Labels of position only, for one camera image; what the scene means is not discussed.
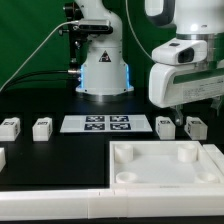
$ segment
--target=white plastic tray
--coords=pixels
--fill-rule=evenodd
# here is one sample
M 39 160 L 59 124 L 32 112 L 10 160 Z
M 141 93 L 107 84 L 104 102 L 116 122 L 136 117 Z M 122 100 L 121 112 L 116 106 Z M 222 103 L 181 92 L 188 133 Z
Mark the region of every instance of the white plastic tray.
M 185 154 L 179 151 L 182 148 L 185 148 Z M 199 142 L 193 141 L 111 142 L 110 174 L 112 188 L 142 188 L 146 185 L 193 187 L 199 183 L 210 187 L 211 183 L 224 183 L 222 172 L 206 150 Z

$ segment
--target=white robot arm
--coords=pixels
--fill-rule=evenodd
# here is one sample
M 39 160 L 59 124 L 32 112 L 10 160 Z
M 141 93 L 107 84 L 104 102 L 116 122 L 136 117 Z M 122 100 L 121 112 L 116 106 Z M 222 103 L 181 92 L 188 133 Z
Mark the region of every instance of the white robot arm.
M 177 27 L 176 38 L 156 48 L 149 98 L 171 107 L 224 95 L 224 1 L 145 0 L 149 20 Z
M 73 44 L 79 47 L 79 38 L 88 42 L 87 59 L 80 68 L 81 85 L 76 92 L 94 101 L 114 101 L 132 92 L 129 67 L 122 58 L 121 19 L 107 10 L 102 0 L 76 0 L 73 11 L 74 5 L 83 18 L 72 27 L 77 38 Z

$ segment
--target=robot logo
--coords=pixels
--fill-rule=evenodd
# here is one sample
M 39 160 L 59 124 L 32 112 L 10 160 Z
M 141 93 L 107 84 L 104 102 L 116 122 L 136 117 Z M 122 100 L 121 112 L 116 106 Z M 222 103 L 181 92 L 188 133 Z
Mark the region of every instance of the robot logo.
M 102 57 L 100 58 L 99 62 L 111 62 L 110 57 L 107 53 L 107 51 L 105 51 L 102 55 Z

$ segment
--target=black cable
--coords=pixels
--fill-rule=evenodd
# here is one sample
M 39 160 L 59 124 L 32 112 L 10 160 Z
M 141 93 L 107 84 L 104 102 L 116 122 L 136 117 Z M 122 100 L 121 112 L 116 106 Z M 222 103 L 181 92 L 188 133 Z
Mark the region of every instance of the black cable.
M 68 71 L 66 70 L 50 70 L 50 71 L 38 71 L 38 72 L 32 72 L 32 73 L 27 73 L 27 74 L 24 74 L 24 75 L 21 75 L 17 78 L 14 78 L 12 79 L 5 87 L 4 89 L 2 90 L 2 92 L 4 92 L 5 89 L 8 88 L 8 86 L 10 86 L 11 84 L 13 83 L 16 83 L 20 80 L 23 80 L 23 79 L 26 79 L 26 78 L 29 78 L 29 77 L 33 77 L 33 76 L 39 76 L 39 75 L 52 75 L 52 74 L 68 74 Z
M 21 75 L 17 78 L 14 78 L 12 81 L 17 81 L 17 80 L 37 76 L 37 75 L 53 75 L 53 74 L 68 74 L 68 71 L 66 71 L 66 70 L 55 70 L 55 71 L 50 70 L 50 71 L 32 72 L 32 73 L 27 73 L 27 74 Z
M 27 82 L 59 82 L 59 81 L 68 81 L 68 80 L 74 80 L 73 78 L 67 78 L 67 79 L 31 79 L 31 80 L 22 80 L 22 81 L 17 81 L 11 84 L 8 84 L 4 90 L 2 91 L 5 92 L 7 89 L 9 89 L 10 87 L 17 85 L 17 84 L 21 84 L 21 83 L 27 83 Z

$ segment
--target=green backdrop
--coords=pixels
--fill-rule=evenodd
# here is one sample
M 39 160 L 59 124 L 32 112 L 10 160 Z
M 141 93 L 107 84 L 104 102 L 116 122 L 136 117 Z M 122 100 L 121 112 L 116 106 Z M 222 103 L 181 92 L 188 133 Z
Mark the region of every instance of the green backdrop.
M 0 85 L 2 85 L 37 48 L 46 36 L 66 21 L 64 3 L 72 0 L 0 0 Z M 135 42 L 127 23 L 124 0 L 103 0 L 106 8 L 123 21 L 123 56 L 131 68 L 131 83 L 148 86 L 151 61 Z M 139 40 L 151 54 L 153 48 L 175 36 L 174 30 L 153 27 L 144 14 L 144 0 L 129 0 L 131 20 Z M 57 33 L 47 42 L 19 75 L 67 69 L 68 37 Z M 65 83 L 27 83 L 18 87 L 65 87 Z

